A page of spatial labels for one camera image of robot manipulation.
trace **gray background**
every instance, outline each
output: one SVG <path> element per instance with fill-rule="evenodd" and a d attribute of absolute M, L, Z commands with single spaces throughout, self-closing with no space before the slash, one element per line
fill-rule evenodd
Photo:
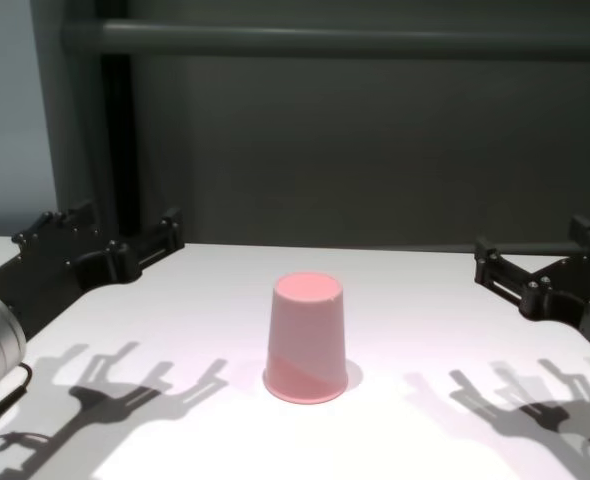
<path fill-rule="evenodd" d="M 590 2 L 133 4 L 198 25 L 590 31 Z M 134 72 L 148 218 L 177 202 L 197 241 L 558 242 L 590 217 L 590 63 L 138 57 Z"/>
<path fill-rule="evenodd" d="M 30 3 L 37 56 L 24 2 L 0 2 L 0 232 L 55 196 L 110 220 L 97 58 L 59 43 L 92 2 Z M 590 31 L 590 1 L 486 3 L 131 2 L 197 25 Z M 590 217 L 590 63 L 142 56 L 133 79 L 145 220 L 178 204 L 190 241 L 559 242 Z"/>
<path fill-rule="evenodd" d="M 0 234 L 56 205 L 29 3 L 0 1 Z"/>

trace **cable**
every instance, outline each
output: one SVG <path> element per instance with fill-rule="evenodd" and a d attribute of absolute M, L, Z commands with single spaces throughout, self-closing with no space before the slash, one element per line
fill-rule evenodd
<path fill-rule="evenodd" d="M 0 418 L 6 412 L 8 412 L 11 407 L 15 405 L 24 395 L 26 395 L 26 389 L 33 379 L 33 369 L 31 367 L 25 363 L 20 363 L 18 366 L 26 371 L 26 378 L 19 387 L 0 400 Z"/>
<path fill-rule="evenodd" d="M 26 365 L 25 363 L 20 363 L 18 365 L 18 367 L 26 370 L 26 380 L 24 380 L 24 383 L 22 384 L 22 386 L 24 388 L 27 388 L 28 384 L 31 383 L 31 380 L 33 379 L 33 369 L 31 367 L 29 367 L 28 365 Z"/>

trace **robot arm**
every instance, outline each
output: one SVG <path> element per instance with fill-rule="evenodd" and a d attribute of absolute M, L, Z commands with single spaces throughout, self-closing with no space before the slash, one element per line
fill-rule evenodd
<path fill-rule="evenodd" d="M 0 267 L 0 379 L 20 364 L 26 342 L 85 293 L 130 283 L 184 247 L 181 216 L 169 210 L 144 234 L 110 239 L 90 203 L 44 213 L 13 236 L 19 254 Z"/>
<path fill-rule="evenodd" d="M 479 240 L 475 281 L 519 308 L 529 320 L 556 320 L 579 331 L 590 342 L 590 222 L 574 217 L 571 240 L 584 253 L 527 272 Z"/>

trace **cup bottom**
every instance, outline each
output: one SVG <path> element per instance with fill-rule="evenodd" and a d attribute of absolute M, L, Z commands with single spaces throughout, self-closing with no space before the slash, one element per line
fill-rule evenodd
<path fill-rule="evenodd" d="M 329 393 L 329 394 L 323 395 L 323 396 L 319 396 L 319 397 L 293 397 L 291 395 L 286 395 L 286 394 L 280 392 L 279 390 L 272 388 L 270 386 L 270 384 L 266 381 L 266 370 L 264 370 L 264 373 L 262 375 L 262 379 L 264 381 L 264 386 L 266 387 L 266 390 L 268 390 L 273 396 L 279 398 L 280 400 L 284 400 L 285 402 L 296 403 L 299 405 L 315 405 L 318 403 L 329 402 L 329 401 L 333 400 L 334 398 L 339 397 L 342 393 L 344 393 L 346 391 L 346 388 L 348 387 L 348 375 L 347 375 L 346 380 L 344 381 L 342 386 L 332 393 Z"/>

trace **pink cup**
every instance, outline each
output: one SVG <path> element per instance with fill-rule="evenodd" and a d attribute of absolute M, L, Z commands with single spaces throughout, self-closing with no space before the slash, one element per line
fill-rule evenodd
<path fill-rule="evenodd" d="M 277 281 L 264 384 L 301 404 L 327 402 L 346 390 L 343 289 L 333 277 L 294 273 Z"/>

